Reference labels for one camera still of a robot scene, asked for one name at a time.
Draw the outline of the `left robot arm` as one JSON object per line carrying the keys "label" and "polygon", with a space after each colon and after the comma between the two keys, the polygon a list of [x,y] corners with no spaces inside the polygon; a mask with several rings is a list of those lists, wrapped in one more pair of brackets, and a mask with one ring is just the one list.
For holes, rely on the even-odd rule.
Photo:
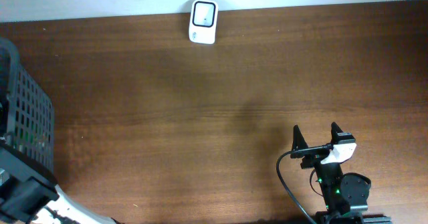
{"label": "left robot arm", "polygon": [[1,169],[9,178],[1,184],[4,223],[111,223],[69,198],[42,164],[1,140]]}

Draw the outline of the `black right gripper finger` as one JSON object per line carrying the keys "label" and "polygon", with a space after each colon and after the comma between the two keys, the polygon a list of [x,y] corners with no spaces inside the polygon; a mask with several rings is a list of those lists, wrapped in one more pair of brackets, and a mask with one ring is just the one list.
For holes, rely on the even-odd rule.
{"label": "black right gripper finger", "polygon": [[295,125],[293,127],[293,142],[292,142],[292,151],[307,149],[308,145],[304,140],[304,137],[298,127]]}
{"label": "black right gripper finger", "polygon": [[342,142],[342,129],[337,125],[337,123],[333,122],[331,124],[331,143],[332,144],[339,144]]}

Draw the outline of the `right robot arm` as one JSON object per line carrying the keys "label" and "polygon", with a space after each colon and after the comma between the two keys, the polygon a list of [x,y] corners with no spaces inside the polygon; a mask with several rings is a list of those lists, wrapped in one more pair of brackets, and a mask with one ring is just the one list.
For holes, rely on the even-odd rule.
{"label": "right robot arm", "polygon": [[371,180],[358,173],[344,173],[341,164],[349,160],[356,150],[356,139],[343,131],[337,123],[331,124],[331,141],[309,147],[297,125],[293,128],[291,158],[302,160],[302,169],[311,169],[317,177],[320,195],[326,210],[316,214],[318,223],[391,223],[384,215],[364,216]]}

